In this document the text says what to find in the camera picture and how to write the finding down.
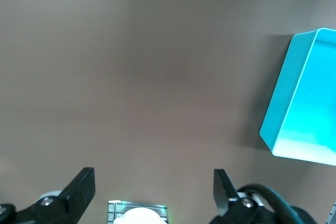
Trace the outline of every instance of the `blue plastic container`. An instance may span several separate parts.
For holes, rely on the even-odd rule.
[[[260,136],[275,156],[336,165],[336,30],[293,36]]]

